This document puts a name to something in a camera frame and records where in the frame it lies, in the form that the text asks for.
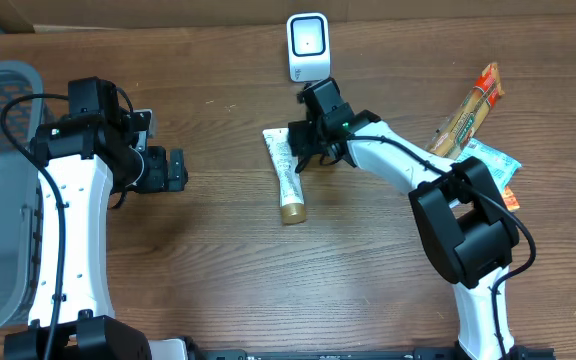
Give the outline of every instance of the wood grain surface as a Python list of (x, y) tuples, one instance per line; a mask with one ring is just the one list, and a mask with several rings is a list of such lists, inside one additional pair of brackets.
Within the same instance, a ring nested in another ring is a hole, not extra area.
[[(538, 245), (535, 265), (508, 284), (510, 327), (519, 344), (576, 359), (576, 15), (333, 24), (330, 37), (344, 98), (420, 146), (500, 63), (507, 95), (477, 137), (522, 162), (511, 185)], [(404, 350), (457, 338), (452, 289), (423, 252), (407, 198), (382, 180), (313, 165), (302, 176), (307, 222), (281, 225), (261, 131), (304, 118), (284, 26), (5, 35), (6, 59), (34, 66), (47, 92), (114, 81), (155, 110), (154, 143), (184, 149), (186, 191), (130, 194), (109, 212), (119, 320), (211, 349)], [(522, 241), (513, 265), (527, 254)]]

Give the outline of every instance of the cardboard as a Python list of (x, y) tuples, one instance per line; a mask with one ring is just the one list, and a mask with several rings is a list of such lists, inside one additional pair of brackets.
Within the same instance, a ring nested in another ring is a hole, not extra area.
[(576, 13), (576, 0), (0, 0), (0, 25), (158, 28), (281, 24), (318, 11), (331, 22)]

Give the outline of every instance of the gray tray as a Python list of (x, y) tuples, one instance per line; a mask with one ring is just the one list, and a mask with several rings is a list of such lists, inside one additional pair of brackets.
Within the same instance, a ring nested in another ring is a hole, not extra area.
[[(42, 93), (39, 74), (18, 61), (0, 62), (0, 112), (12, 99)], [(11, 109), (8, 124), (24, 144), (52, 119), (43, 99)], [(39, 274), (41, 196), (37, 171), (0, 129), (0, 327), (27, 321)]]

